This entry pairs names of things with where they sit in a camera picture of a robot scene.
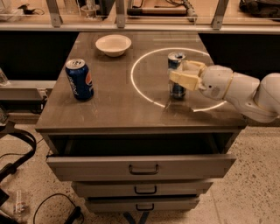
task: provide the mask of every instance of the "pepsi can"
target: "pepsi can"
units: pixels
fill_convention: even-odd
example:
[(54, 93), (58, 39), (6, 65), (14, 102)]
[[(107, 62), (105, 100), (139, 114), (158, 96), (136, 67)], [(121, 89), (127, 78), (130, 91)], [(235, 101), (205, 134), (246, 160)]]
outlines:
[(86, 101), (94, 95), (91, 75), (83, 59), (70, 59), (66, 63), (66, 74), (77, 100)]
[[(186, 58), (183, 52), (171, 52), (168, 54), (168, 68), (178, 69), (182, 60)], [(170, 83), (170, 95), (175, 99), (182, 99), (186, 94), (186, 89), (181, 87), (178, 83), (171, 81)]]

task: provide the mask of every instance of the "drawer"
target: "drawer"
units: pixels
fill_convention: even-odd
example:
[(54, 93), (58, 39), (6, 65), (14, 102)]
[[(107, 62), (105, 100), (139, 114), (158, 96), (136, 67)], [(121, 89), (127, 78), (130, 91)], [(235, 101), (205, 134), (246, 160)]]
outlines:
[(200, 202), (199, 198), (159, 198), (159, 199), (92, 199), (85, 206), (91, 213), (191, 210)]
[(197, 195), (206, 193), (210, 180), (161, 181), (157, 183), (131, 182), (73, 182), (72, 188), (79, 197), (129, 197), (161, 195)]
[(234, 161), (231, 154), (47, 159), (61, 181), (223, 178)]
[(124, 134), (119, 129), (118, 133), (106, 135), (48, 135), (48, 143), (55, 154), (76, 157), (202, 155), (226, 153), (239, 132), (238, 129), (216, 133), (189, 131), (194, 133), (179, 133), (177, 127), (176, 134), (160, 130), (157, 134), (141, 134), (141, 129)]

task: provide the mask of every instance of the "white bowl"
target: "white bowl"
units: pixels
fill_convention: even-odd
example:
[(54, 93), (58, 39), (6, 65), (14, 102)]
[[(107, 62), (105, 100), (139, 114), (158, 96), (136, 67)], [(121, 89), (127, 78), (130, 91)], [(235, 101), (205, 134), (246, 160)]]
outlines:
[(109, 57), (118, 57), (130, 47), (131, 40), (123, 35), (113, 34), (99, 38), (95, 45)]

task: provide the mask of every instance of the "terrazzo floor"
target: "terrazzo floor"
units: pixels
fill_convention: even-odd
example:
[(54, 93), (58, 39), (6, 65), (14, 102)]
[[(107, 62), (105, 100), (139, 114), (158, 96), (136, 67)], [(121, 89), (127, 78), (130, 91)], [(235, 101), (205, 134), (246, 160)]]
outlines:
[[(19, 223), (64, 223), (74, 206), (61, 195), (51, 197), (34, 214), (40, 203), (55, 193), (63, 193), (81, 207), (85, 224), (130, 224), (123, 213), (90, 213), (84, 199), (78, 198), (70, 182), (57, 180), (46, 164), (49, 148), (34, 129), (36, 120), (17, 121), (17, 128), (30, 131), (37, 139), (34, 157), (5, 178), (1, 188), (10, 195), (0, 210)], [(249, 125), (236, 138), (229, 153), (237, 159), (223, 179), (216, 179), (200, 203), (191, 211), (150, 212), (146, 224), (277, 224), (280, 223), (280, 129)], [(15, 161), (17, 156), (5, 153), (26, 153), (28, 145), (13, 136), (0, 138), (0, 167)], [(13, 213), (17, 192), (26, 204), (21, 216)], [(142, 213), (130, 213), (138, 223)]]

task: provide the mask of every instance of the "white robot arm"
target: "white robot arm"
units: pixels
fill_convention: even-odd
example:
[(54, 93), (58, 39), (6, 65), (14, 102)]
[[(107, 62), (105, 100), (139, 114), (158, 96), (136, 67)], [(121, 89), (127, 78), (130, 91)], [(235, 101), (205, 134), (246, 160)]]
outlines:
[(169, 70), (169, 77), (188, 90), (232, 103), (240, 113), (260, 123), (273, 122), (280, 115), (280, 73), (271, 73), (260, 82), (228, 67), (184, 60), (178, 69)]

